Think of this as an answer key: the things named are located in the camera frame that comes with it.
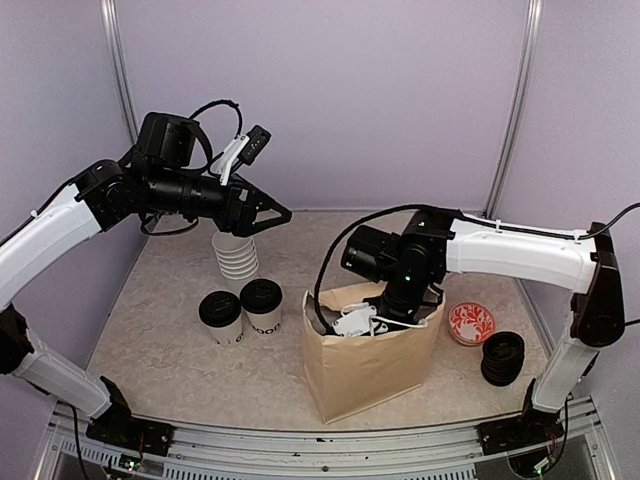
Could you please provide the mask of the stack of white paper cups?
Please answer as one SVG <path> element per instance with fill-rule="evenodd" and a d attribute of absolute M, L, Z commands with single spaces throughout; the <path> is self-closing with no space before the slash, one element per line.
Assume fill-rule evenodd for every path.
<path fill-rule="evenodd" d="M 216 232 L 211 243 L 230 291 L 239 294 L 246 284 L 258 278 L 259 259 L 253 237 Z"/>

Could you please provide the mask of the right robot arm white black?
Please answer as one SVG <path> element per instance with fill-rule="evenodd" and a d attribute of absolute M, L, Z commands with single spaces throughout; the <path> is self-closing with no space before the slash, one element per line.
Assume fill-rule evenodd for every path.
<path fill-rule="evenodd" d="M 448 273 L 481 273 L 542 282 L 571 292 L 571 322 L 515 416 L 514 438 L 535 442 L 560 411 L 598 352 L 629 326 L 609 224 L 553 230 L 480 219 L 457 209 L 408 204 L 362 217 L 340 234 L 345 267 L 383 293 L 372 300 L 385 322 L 414 327 L 425 291 Z"/>

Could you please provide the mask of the brown paper bag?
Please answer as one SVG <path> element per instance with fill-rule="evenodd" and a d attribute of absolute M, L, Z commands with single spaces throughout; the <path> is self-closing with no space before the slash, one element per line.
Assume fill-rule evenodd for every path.
<path fill-rule="evenodd" d="M 445 301 L 422 306 L 417 328 L 382 335 L 324 333 L 313 293 L 302 297 L 303 369 L 324 423 L 355 415 L 420 387 L 427 377 Z"/>

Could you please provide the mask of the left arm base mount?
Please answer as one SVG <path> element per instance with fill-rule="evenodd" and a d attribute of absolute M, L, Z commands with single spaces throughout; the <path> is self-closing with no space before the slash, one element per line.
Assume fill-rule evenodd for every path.
<path fill-rule="evenodd" d="M 133 416 L 116 384 L 105 376 L 101 376 L 100 380 L 110 395 L 110 406 L 100 416 L 89 421 L 86 436 L 142 454 L 166 457 L 175 427 L 169 423 Z"/>

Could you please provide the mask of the stack of black cup lids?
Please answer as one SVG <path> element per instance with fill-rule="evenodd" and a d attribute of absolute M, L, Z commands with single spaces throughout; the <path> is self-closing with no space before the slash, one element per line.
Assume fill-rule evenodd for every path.
<path fill-rule="evenodd" d="M 481 373 L 485 380 L 497 387 L 513 383 L 521 373 L 525 358 L 525 342 L 517 333 L 498 332 L 482 345 Z"/>

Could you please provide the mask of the black cup lid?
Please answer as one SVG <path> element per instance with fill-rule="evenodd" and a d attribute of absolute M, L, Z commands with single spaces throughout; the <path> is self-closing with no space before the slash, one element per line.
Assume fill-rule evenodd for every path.
<path fill-rule="evenodd" d="M 232 292 L 218 290 L 208 294 L 198 307 L 200 320 L 212 328 L 224 328 L 241 316 L 240 299 Z"/>
<path fill-rule="evenodd" d="M 240 291 L 242 308 L 251 314 L 268 314 L 281 306 L 283 292 L 278 283 L 265 278 L 256 278 Z"/>

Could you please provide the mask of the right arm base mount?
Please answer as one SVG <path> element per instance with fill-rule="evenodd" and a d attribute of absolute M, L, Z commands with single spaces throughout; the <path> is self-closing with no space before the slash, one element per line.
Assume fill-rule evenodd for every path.
<path fill-rule="evenodd" d="M 560 413 L 536 410 L 532 395 L 536 381 L 532 380 L 526 391 L 522 411 L 512 417 L 480 423 L 477 426 L 484 455 L 516 450 L 546 441 L 553 436 L 562 437 L 565 428 Z"/>

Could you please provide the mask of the single white paper cup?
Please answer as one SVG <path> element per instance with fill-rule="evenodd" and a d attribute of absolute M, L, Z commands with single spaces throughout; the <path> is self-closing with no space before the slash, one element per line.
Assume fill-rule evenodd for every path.
<path fill-rule="evenodd" d="M 225 326 L 209 326 L 208 331 L 214 341 L 221 346 L 239 344 L 244 339 L 243 321 L 241 317 Z"/>

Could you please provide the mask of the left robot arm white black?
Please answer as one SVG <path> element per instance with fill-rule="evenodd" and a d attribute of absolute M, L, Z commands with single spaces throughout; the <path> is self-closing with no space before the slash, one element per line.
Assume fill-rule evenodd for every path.
<path fill-rule="evenodd" d="M 164 215 L 197 225 L 210 219 L 223 233 L 247 238 L 290 221 L 291 212 L 238 175 L 271 139 L 260 125 L 238 130 L 220 153 L 195 114 L 150 112 L 131 149 L 66 180 L 1 241 L 1 372 L 86 414 L 121 445 L 140 424 L 110 380 L 97 378 L 44 344 L 13 304 L 14 297 L 59 258 L 131 215 L 143 232 Z"/>

